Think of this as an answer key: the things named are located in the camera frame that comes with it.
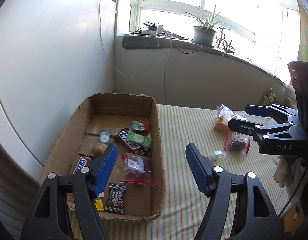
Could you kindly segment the dark cake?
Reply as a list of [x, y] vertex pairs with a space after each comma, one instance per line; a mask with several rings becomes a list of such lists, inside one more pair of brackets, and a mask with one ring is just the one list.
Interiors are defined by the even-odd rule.
[[224, 151], [240, 151], [247, 155], [250, 150], [251, 138], [247, 135], [228, 132], [223, 146]]

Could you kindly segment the packaged sliced bread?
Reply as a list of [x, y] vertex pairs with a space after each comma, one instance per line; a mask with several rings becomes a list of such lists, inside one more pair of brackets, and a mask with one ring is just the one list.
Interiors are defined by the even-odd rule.
[[242, 117], [241, 115], [238, 115], [234, 113], [231, 109], [229, 109], [227, 106], [221, 104], [217, 107], [217, 114], [214, 119], [214, 129], [221, 133], [228, 133], [231, 132], [231, 130], [228, 127], [228, 122], [232, 118], [245, 120], [246, 118]]

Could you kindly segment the small pale green candy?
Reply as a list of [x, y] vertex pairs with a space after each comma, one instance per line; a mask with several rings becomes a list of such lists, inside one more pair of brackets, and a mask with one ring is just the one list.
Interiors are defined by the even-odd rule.
[[225, 151], [214, 151], [210, 154], [210, 157], [217, 161], [218, 159], [224, 159], [226, 158], [226, 152]]

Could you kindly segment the yellow candy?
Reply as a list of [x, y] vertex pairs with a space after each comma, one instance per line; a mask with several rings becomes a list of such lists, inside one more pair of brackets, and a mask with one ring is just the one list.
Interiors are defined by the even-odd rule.
[[96, 210], [98, 211], [98, 212], [101, 212], [101, 211], [104, 211], [104, 204], [103, 204], [103, 201], [102, 201], [102, 199], [101, 198], [94, 198], [94, 205], [95, 205], [95, 207], [96, 207]]

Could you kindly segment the black patterned snack packet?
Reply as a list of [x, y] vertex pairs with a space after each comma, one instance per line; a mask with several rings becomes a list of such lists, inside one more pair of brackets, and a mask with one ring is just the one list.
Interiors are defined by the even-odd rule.
[[115, 183], [109, 184], [109, 196], [104, 206], [105, 212], [110, 213], [124, 213], [124, 193], [126, 186]]

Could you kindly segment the Snickers bar English label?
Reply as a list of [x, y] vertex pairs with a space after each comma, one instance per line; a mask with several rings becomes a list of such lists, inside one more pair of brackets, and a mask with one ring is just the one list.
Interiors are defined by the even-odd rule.
[[89, 156], [89, 155], [84, 155], [84, 154], [80, 154], [78, 161], [76, 162], [73, 172], [72, 174], [75, 174], [76, 172], [78, 172], [80, 169], [88, 166], [91, 161], [94, 159], [93, 156]]

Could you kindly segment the brown ball candy pink wrapper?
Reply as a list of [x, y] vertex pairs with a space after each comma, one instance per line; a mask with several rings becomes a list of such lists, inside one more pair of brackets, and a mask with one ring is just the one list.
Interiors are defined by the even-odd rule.
[[107, 148], [106, 144], [103, 144], [103, 143], [94, 144], [91, 147], [91, 155], [94, 157], [99, 157], [105, 152], [106, 148]]

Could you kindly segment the white ring mint packet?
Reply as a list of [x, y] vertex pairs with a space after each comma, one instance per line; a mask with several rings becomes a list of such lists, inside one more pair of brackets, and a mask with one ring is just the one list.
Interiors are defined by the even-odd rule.
[[108, 145], [110, 143], [111, 130], [110, 129], [101, 129], [99, 133], [99, 143]]

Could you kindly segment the red dried fruit pack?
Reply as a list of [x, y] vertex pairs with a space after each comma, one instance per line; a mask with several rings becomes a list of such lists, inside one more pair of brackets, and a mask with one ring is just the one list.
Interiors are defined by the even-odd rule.
[[119, 183], [154, 186], [151, 177], [151, 158], [133, 153], [124, 153], [123, 176]]

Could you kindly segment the green snack packet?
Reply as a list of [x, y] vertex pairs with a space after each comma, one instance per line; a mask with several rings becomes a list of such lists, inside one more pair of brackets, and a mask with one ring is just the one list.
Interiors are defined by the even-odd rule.
[[129, 131], [127, 133], [126, 140], [130, 142], [134, 142], [144, 148], [148, 148], [151, 146], [151, 137], [150, 136], [143, 136], [134, 132]]

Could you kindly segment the Snickers bar Chinese label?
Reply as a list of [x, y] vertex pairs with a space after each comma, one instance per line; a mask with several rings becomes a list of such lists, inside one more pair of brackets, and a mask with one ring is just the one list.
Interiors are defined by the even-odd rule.
[[114, 139], [119, 141], [128, 150], [129, 153], [134, 153], [142, 156], [151, 155], [152, 149], [150, 147], [145, 147], [136, 142], [127, 140], [127, 135], [129, 131], [129, 128], [122, 129], [115, 135]]

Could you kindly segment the green tissue pack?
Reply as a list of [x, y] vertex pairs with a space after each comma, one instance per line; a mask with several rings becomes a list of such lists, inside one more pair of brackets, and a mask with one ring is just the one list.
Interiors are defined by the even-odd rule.
[[266, 105], [272, 105], [273, 103], [279, 103], [279, 101], [274, 93], [274, 90], [272, 88], [269, 88], [263, 95], [259, 105], [266, 106]]

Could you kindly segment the striped tablecloth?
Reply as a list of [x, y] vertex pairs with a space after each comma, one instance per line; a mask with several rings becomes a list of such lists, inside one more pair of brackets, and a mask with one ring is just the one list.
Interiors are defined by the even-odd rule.
[[113, 201], [127, 210], [145, 197], [127, 199], [137, 184], [111, 179], [119, 160], [118, 147], [110, 144], [94, 166], [70, 176], [78, 200], [76, 230], [84, 239], [282, 239], [278, 217], [285, 207], [283, 191], [274, 181], [275, 158], [259, 153], [256, 143], [247, 153], [229, 153], [215, 164], [208, 155], [222, 150], [225, 141], [213, 130], [212, 111], [160, 105], [162, 153], [152, 154], [166, 179], [165, 199], [152, 218], [100, 220], [87, 184], [114, 190]]

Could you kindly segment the small hanging plant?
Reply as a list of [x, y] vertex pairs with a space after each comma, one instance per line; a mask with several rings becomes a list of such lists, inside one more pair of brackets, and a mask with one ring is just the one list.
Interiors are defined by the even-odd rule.
[[217, 38], [216, 47], [222, 50], [220, 60], [222, 60], [224, 57], [227, 57], [232, 61], [234, 60], [236, 49], [234, 46], [232, 46], [232, 40], [226, 39], [223, 28], [220, 29], [220, 37]]

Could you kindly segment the brown cardboard box tray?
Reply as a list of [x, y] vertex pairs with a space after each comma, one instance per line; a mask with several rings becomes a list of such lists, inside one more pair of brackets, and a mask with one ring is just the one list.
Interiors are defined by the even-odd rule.
[[[149, 159], [141, 159], [141, 181], [125, 179], [128, 157], [140, 158], [142, 147], [126, 142], [133, 121], [150, 123]], [[93, 211], [93, 199], [104, 193], [102, 219], [131, 222], [154, 220], [164, 202], [164, 176], [156, 102], [130, 94], [95, 94], [71, 116], [55, 142], [40, 183], [59, 196], [79, 217]]]

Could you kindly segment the potted spider plant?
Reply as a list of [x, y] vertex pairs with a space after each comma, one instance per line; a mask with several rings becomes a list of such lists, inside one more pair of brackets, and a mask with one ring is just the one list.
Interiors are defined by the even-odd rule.
[[221, 23], [217, 20], [219, 13], [216, 13], [216, 5], [212, 12], [205, 11], [197, 7], [199, 13], [197, 15], [190, 12], [183, 12], [197, 20], [198, 25], [194, 26], [194, 43], [205, 46], [213, 47], [213, 41], [216, 34], [215, 27]]

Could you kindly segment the white power strip with adapters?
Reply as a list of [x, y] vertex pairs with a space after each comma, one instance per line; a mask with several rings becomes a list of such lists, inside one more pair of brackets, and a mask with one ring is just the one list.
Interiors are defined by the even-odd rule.
[[130, 33], [130, 35], [140, 36], [167, 36], [168, 33], [164, 30], [164, 25], [145, 21], [143, 27]]

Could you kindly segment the white refrigerator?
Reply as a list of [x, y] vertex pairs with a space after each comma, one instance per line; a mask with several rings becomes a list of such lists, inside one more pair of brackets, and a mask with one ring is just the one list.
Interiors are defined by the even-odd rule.
[[112, 0], [6, 0], [0, 8], [0, 100], [44, 164], [85, 98], [114, 89]]

